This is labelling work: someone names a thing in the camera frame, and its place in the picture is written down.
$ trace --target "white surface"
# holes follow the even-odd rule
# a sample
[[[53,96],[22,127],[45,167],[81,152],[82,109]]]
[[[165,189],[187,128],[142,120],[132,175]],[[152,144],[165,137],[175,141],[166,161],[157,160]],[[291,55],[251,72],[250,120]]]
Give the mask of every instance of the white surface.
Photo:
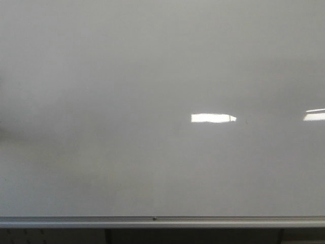
[[[0,1],[0,215],[323,215],[324,13]]]

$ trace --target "whiteboard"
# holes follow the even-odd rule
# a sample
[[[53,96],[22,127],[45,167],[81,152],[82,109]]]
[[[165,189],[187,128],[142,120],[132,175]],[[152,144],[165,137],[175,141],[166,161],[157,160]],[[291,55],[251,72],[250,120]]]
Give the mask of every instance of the whiteboard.
[[[324,13],[0,1],[0,216],[324,215]]]

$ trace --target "glossy surface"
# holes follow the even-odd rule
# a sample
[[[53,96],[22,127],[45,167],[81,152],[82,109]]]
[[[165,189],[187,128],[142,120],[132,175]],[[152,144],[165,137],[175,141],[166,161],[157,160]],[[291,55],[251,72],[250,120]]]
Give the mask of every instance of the glossy surface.
[[[324,12],[0,1],[0,215],[323,215]]]

